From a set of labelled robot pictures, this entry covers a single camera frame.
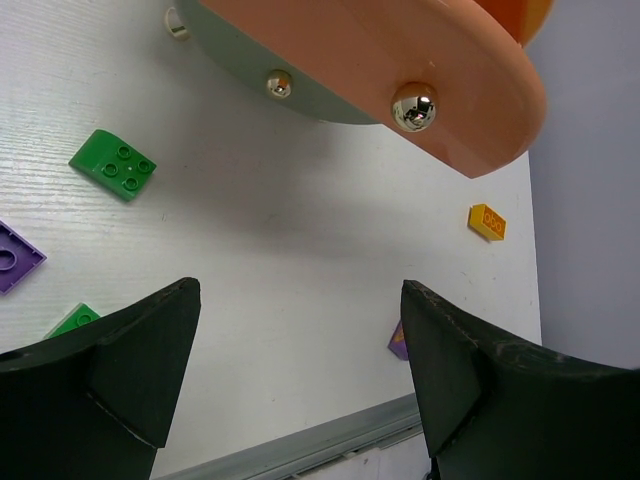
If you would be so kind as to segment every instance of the green lego brick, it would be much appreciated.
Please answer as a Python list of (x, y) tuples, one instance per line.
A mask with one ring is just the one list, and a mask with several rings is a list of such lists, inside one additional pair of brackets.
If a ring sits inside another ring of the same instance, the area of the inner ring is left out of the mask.
[(60, 323), (58, 323), (58, 325), (56, 325), (53, 330), (45, 336), (45, 338), (57, 337), (58, 335), (70, 332), (71, 330), (86, 325), (87, 323), (91, 323), (99, 318), (100, 315), (91, 310), (91, 308), (84, 303), (81, 303), (74, 308), (69, 315), (64, 317)]
[(69, 162), (125, 201), (133, 200), (156, 164), (118, 137), (96, 130)]

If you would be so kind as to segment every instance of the white wood grain surface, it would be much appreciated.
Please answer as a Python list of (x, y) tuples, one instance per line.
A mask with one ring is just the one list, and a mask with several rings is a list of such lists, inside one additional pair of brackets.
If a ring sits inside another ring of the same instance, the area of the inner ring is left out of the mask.
[[(49, 257), (0, 298), (0, 351), (78, 302), (200, 279), (160, 476), (410, 393), (385, 348), (404, 278), (540, 340), (526, 155), (471, 181), (382, 127), (300, 117), (172, 41), (168, 5), (0, 0), (0, 218)], [(95, 128), (158, 164), (131, 204), (67, 165)], [(505, 242), (467, 229), (485, 202)]]

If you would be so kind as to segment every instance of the purple duplo brick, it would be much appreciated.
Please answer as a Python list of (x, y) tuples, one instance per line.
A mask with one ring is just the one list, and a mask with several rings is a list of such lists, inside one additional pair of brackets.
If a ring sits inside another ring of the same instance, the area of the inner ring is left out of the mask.
[(404, 341), (402, 321), (398, 322), (398, 326), (396, 327), (396, 331), (393, 332), (388, 347), (400, 360), (409, 361), (409, 352), (407, 351), (407, 344)]
[(0, 294), (9, 293), (46, 259), (38, 249), (0, 222)]

